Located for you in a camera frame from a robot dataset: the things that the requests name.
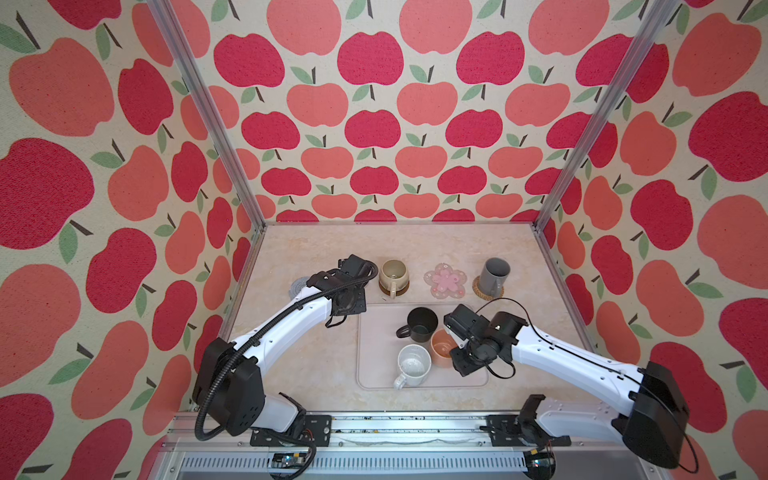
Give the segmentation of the peach pink mug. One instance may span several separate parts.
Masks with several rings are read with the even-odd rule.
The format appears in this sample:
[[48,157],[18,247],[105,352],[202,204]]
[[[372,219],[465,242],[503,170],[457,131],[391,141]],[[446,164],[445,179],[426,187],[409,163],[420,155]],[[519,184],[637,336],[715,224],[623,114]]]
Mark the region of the peach pink mug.
[[457,342],[446,329],[437,330],[430,340],[432,363],[440,368],[452,369],[451,351],[457,347]]

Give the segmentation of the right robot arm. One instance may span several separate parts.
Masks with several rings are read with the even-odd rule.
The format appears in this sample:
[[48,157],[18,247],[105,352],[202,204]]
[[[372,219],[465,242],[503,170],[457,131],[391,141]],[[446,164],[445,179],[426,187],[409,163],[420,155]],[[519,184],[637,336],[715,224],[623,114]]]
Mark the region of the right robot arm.
[[537,329],[529,315],[499,311],[487,319],[459,305],[443,323],[459,340],[450,357],[461,376],[490,369],[500,360],[542,370],[600,401],[590,411],[532,394],[511,426],[489,424],[491,434],[514,434],[538,449],[573,437],[615,441],[652,465],[680,467],[683,448],[692,444],[686,433],[690,409],[668,368],[653,361],[644,367],[622,363],[583,350]]

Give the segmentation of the grey round coaster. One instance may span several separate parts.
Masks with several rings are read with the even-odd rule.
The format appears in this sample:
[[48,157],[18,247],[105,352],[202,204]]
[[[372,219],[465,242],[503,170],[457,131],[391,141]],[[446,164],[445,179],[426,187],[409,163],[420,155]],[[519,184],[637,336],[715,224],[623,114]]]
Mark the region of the grey round coaster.
[[301,291],[306,287],[308,280],[309,280],[309,276],[304,276],[296,279],[289,288],[289,298],[290,299],[296,298],[301,293]]

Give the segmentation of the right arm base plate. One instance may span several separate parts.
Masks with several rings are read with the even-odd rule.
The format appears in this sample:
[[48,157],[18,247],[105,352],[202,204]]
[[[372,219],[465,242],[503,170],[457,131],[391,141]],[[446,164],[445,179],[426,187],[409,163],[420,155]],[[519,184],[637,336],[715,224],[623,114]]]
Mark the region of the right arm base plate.
[[489,415],[482,430],[489,434],[494,447],[543,448],[572,445],[569,436],[552,436],[533,418],[522,415]]

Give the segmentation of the woven rattan round coaster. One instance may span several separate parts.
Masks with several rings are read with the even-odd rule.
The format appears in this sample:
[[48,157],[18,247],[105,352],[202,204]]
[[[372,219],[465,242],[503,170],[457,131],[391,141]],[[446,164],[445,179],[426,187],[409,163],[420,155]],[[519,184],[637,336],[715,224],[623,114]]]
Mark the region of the woven rattan round coaster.
[[504,295],[504,286],[501,285],[498,289],[498,291],[494,294],[487,294],[480,288],[480,277],[477,276],[474,278],[472,282],[472,290],[474,294],[483,299],[484,301],[491,301],[498,298],[501,298]]

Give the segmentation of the grey mug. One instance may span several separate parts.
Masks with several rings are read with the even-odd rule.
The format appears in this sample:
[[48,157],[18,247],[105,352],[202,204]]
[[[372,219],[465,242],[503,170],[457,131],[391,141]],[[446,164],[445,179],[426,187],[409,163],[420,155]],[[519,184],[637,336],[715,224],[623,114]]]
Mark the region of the grey mug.
[[511,272],[509,263],[501,258],[492,257],[485,261],[479,275],[480,288],[487,294],[494,294],[501,285],[504,286]]

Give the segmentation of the beige mug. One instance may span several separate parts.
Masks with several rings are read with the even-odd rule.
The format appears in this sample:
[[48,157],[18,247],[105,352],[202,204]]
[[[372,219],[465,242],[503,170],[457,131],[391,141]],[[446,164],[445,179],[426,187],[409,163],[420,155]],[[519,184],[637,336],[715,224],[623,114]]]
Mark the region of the beige mug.
[[395,291],[410,286],[410,276],[406,265],[400,260],[387,260],[379,269],[378,284],[385,289]]

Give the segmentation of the black mug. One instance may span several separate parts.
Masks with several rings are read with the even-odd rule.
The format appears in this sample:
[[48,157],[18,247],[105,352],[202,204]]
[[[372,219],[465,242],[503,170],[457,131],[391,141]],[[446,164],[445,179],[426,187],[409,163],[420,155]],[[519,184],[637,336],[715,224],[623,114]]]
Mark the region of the black mug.
[[437,330],[439,321],[437,314],[427,307],[417,307],[407,315],[407,323],[398,328],[396,337],[410,338],[417,343],[427,343]]

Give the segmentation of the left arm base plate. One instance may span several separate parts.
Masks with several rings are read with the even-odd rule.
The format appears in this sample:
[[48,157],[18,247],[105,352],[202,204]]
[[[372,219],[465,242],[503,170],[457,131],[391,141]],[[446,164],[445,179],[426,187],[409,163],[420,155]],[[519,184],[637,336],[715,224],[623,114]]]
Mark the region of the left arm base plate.
[[266,428],[253,428],[250,445],[253,447],[300,447],[312,444],[328,447],[332,433],[330,415],[299,416],[287,432],[275,432]]

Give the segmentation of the pink flower coaster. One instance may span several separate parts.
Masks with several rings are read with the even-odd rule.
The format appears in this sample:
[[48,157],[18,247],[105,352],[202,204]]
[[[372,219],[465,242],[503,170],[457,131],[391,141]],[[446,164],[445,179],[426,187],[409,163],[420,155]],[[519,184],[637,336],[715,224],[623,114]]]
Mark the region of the pink flower coaster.
[[423,279],[429,286],[430,294],[435,299],[461,299],[465,296],[467,275],[446,263],[440,263],[432,270],[427,271]]

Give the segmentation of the white mug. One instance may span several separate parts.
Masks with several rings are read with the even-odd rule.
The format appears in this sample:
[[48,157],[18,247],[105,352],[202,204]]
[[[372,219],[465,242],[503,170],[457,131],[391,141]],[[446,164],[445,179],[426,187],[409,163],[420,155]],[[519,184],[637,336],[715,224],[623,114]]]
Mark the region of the white mug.
[[424,382],[431,371],[431,355],[421,345],[406,345],[398,353],[397,366],[399,373],[393,382],[393,388],[402,390],[406,387],[416,387]]

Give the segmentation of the brown wooden round coaster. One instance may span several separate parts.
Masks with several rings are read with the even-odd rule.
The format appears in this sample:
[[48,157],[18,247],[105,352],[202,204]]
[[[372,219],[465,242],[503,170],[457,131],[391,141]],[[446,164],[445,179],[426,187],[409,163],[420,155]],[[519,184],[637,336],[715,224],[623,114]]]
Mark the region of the brown wooden round coaster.
[[397,298],[403,296],[408,292],[409,288],[409,285],[405,286],[403,289],[397,290],[394,294],[392,294],[390,290],[385,289],[382,285],[379,285],[379,289],[382,291],[383,295],[389,298]]

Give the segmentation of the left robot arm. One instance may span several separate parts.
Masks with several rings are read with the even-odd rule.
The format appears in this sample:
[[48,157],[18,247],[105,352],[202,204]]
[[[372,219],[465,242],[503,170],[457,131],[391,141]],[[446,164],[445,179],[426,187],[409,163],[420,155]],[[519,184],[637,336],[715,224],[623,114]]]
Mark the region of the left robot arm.
[[307,279],[278,313],[232,341],[213,340],[204,350],[192,398],[198,406],[194,435],[208,441],[250,428],[299,438],[306,410],[290,396],[265,393],[263,378],[304,334],[319,324],[366,311],[365,287],[378,277],[375,263],[351,255]]

